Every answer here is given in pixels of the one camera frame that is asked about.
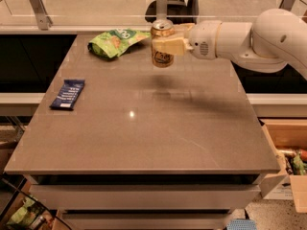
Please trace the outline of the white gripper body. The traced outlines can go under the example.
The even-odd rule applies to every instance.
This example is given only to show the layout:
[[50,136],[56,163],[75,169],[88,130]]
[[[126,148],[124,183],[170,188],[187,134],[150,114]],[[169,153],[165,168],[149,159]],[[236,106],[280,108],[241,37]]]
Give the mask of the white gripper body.
[[189,33],[191,54],[195,58],[212,60],[216,58],[218,31],[222,25],[219,20],[202,21]]

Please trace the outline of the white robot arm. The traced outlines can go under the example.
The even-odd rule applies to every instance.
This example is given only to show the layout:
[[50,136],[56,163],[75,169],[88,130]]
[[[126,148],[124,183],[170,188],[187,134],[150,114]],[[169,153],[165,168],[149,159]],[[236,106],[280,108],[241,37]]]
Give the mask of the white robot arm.
[[291,65],[307,79],[307,23],[282,9],[262,12],[254,22],[207,20],[175,25],[171,35],[157,36],[160,53],[228,59],[242,68],[273,73]]

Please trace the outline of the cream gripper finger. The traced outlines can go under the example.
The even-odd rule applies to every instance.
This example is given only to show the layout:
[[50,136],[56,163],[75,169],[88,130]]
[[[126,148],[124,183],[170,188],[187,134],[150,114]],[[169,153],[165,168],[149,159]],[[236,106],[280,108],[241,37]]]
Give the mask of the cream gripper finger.
[[160,53],[175,56],[183,56],[193,50],[189,40],[183,36],[177,37],[155,37],[152,40],[153,47]]
[[183,37],[188,37],[190,31],[195,27],[194,23],[183,23],[174,26],[175,34],[182,35]]

